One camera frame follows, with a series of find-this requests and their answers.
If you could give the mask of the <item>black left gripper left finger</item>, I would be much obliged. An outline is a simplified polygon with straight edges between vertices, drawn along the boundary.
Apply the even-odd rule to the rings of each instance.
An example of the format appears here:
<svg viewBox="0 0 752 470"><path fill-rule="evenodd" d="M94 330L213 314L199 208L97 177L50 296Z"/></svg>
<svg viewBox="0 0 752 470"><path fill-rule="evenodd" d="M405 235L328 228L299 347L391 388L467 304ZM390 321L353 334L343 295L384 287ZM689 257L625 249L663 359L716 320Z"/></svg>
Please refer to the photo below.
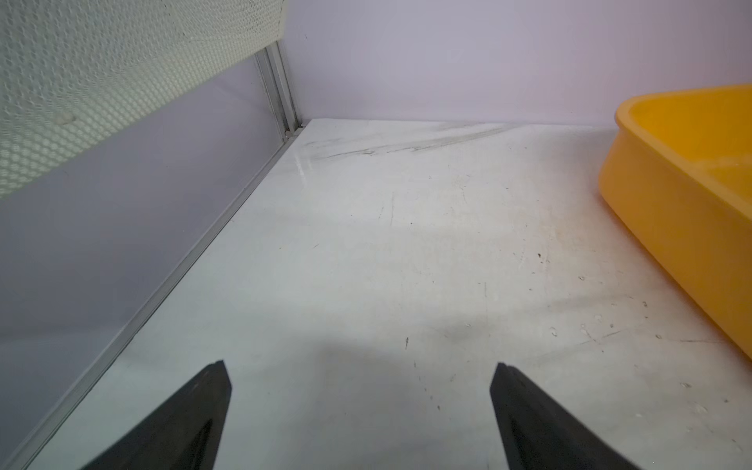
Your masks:
<svg viewBox="0 0 752 470"><path fill-rule="evenodd" d="M86 469L212 469L232 394L225 362L192 377Z"/></svg>

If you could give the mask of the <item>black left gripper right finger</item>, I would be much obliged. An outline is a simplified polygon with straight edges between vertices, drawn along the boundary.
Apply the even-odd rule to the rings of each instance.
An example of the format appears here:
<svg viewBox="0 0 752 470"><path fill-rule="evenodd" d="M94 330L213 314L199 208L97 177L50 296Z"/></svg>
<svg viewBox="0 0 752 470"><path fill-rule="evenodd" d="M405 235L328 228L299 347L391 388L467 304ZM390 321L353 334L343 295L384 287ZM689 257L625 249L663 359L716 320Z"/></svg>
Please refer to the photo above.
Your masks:
<svg viewBox="0 0 752 470"><path fill-rule="evenodd" d="M509 468L636 468L519 369L499 363L490 395Z"/></svg>

